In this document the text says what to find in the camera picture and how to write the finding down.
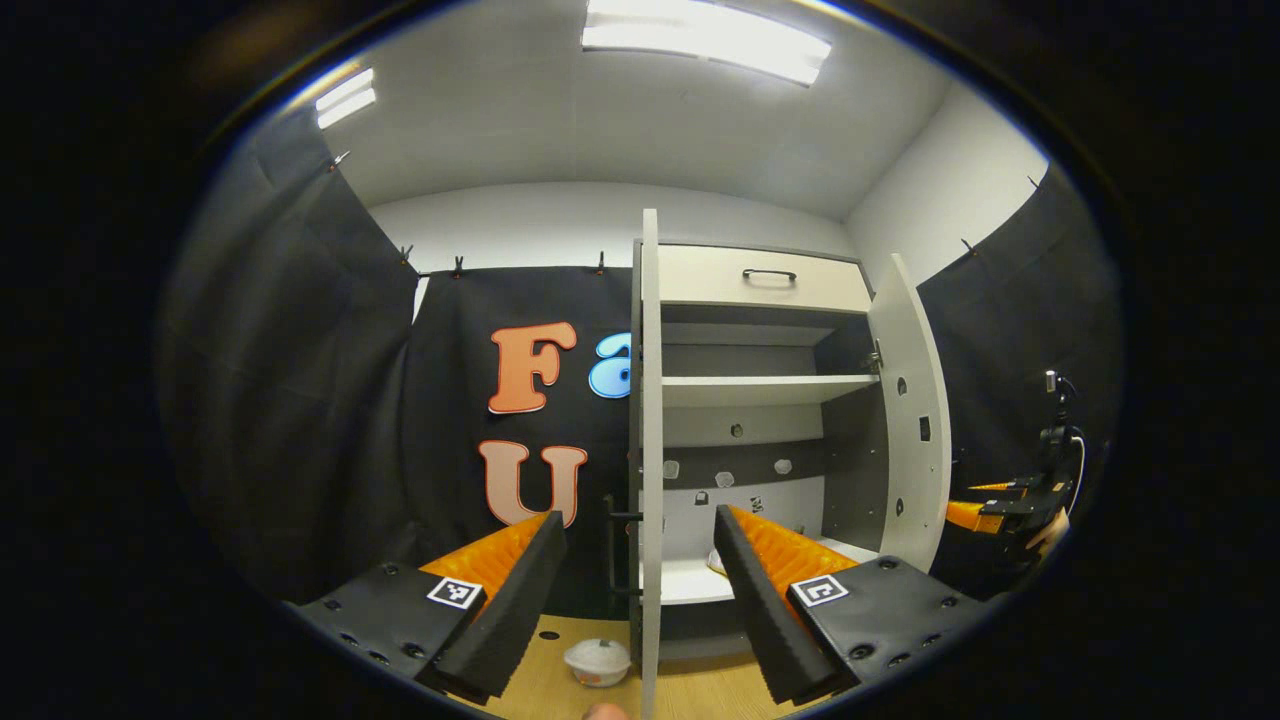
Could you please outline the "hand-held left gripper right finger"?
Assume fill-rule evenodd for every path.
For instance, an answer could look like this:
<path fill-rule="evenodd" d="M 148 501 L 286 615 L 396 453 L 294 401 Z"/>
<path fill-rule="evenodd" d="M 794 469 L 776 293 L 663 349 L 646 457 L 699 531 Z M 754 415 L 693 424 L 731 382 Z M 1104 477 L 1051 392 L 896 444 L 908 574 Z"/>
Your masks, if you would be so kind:
<path fill-rule="evenodd" d="M 878 691 L 986 619 L 983 601 L 905 559 L 855 561 L 732 505 L 716 509 L 713 541 L 777 703 Z"/>

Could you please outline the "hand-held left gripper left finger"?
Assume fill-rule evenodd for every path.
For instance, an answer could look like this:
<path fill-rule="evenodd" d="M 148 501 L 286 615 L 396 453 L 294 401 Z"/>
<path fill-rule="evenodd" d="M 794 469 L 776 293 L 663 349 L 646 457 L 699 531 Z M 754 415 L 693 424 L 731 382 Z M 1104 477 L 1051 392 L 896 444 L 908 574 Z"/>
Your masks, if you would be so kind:
<path fill-rule="evenodd" d="M 381 562 L 287 609 L 372 667 L 484 705 L 520 666 L 566 551 L 562 514 L 538 512 L 421 566 Z"/>

